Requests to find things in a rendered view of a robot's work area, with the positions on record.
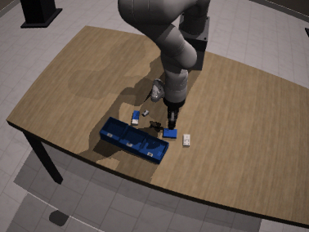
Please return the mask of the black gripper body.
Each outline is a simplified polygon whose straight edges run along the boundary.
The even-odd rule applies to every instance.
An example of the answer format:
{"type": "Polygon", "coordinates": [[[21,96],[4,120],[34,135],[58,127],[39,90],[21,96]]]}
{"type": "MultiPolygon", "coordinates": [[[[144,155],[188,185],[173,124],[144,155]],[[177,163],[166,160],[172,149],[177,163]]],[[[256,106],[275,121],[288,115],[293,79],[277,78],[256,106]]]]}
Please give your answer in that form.
{"type": "Polygon", "coordinates": [[[164,102],[164,104],[165,104],[168,108],[170,108],[170,115],[172,115],[172,111],[174,111],[174,115],[176,115],[177,109],[178,109],[178,108],[181,108],[181,107],[185,104],[185,101],[186,101],[186,98],[185,98],[182,102],[172,103],[172,102],[166,100],[166,99],[163,97],[163,102],[164,102]]]}

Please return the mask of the blue three-compartment bin rack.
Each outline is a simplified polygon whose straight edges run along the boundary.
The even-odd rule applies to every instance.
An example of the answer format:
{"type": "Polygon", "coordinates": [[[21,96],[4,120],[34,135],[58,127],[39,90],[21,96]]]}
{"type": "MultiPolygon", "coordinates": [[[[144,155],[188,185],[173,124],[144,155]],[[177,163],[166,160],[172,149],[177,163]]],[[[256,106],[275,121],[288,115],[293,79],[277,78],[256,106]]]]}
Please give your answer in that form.
{"type": "Polygon", "coordinates": [[[157,164],[160,164],[168,149],[167,141],[151,136],[147,132],[112,117],[109,117],[100,130],[100,136],[104,141],[157,164]]]}

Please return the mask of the white domino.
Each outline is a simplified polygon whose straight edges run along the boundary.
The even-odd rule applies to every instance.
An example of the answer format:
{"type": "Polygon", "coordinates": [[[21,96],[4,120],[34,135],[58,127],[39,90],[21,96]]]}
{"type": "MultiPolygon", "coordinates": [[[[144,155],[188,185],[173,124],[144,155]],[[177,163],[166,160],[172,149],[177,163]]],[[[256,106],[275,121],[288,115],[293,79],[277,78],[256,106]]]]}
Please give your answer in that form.
{"type": "Polygon", "coordinates": [[[190,135],[184,134],[183,146],[190,146],[190,135]]]}

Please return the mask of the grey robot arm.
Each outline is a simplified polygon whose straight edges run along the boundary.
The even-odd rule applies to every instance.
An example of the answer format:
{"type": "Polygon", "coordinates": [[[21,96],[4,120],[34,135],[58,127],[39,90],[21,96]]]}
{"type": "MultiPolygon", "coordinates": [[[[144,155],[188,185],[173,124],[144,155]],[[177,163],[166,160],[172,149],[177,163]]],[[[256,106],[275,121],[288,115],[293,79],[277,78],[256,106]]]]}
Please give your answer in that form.
{"type": "Polygon", "coordinates": [[[164,97],[172,103],[178,103],[186,98],[187,69],[194,67],[197,54],[184,40],[180,30],[171,23],[184,12],[185,31],[192,35],[201,34],[206,24],[210,1],[118,0],[122,19],[150,38],[161,51],[165,83],[158,78],[153,81],[152,102],[158,102],[164,97]]]}

